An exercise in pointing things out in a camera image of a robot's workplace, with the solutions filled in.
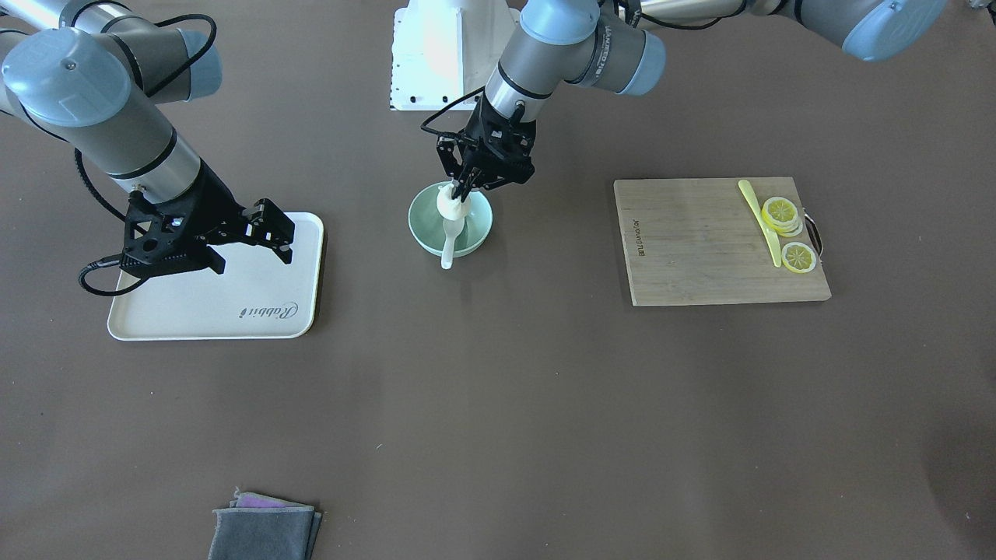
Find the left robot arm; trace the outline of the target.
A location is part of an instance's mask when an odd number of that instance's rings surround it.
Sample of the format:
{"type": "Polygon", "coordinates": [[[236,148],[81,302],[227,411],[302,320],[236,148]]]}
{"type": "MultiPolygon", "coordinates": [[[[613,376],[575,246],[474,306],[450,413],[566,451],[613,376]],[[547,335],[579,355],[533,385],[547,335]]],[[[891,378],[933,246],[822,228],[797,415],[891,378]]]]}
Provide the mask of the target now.
{"type": "Polygon", "coordinates": [[[438,132],[446,195],[523,184],[542,107],[561,84],[619,95],[650,92],[665,46],[647,24],[704,30],[743,13],[782,16],[862,61],[906,50],[942,14],[942,1],[529,1],[465,128],[438,132]]]}

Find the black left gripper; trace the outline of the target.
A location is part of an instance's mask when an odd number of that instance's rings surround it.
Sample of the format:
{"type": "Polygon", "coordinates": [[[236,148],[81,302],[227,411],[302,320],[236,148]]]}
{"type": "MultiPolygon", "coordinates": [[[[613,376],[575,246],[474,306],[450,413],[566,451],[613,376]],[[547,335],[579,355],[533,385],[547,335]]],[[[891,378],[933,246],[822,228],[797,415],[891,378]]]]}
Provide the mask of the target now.
{"type": "Polygon", "coordinates": [[[480,96],[465,128],[435,131],[437,153],[453,185],[451,198],[466,202],[471,191],[525,184],[535,172],[531,152],[536,123],[526,123],[527,105],[516,100],[511,117],[504,117],[480,96]]]}

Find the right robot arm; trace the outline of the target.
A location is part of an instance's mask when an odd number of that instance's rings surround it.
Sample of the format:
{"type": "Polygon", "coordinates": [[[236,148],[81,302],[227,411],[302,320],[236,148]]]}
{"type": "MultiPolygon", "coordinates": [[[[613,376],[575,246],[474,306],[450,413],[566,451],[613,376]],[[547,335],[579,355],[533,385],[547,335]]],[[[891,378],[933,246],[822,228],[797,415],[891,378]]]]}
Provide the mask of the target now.
{"type": "Polygon", "coordinates": [[[2,111],[74,146],[128,192],[124,244],[79,273],[117,266],[137,283],[204,269],[217,246],[264,246],[292,261],[295,226],[273,202],[239,205],[161,103],[219,89],[215,33],[153,23],[117,1],[4,1],[35,28],[2,31],[2,111]]]}

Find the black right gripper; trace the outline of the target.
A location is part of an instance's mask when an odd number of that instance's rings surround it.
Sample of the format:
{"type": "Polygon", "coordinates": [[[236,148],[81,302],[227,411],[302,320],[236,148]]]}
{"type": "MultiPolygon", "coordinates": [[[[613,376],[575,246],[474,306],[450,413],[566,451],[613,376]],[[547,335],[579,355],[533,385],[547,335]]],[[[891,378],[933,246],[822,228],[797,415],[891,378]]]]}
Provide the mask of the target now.
{"type": "Polygon", "coordinates": [[[263,246],[284,264],[293,261],[294,221],[269,198],[239,205],[205,163],[178,198],[154,205],[135,189],[128,203],[120,267],[135,278],[204,269],[221,274],[225,261],[209,246],[233,242],[263,246]]]}

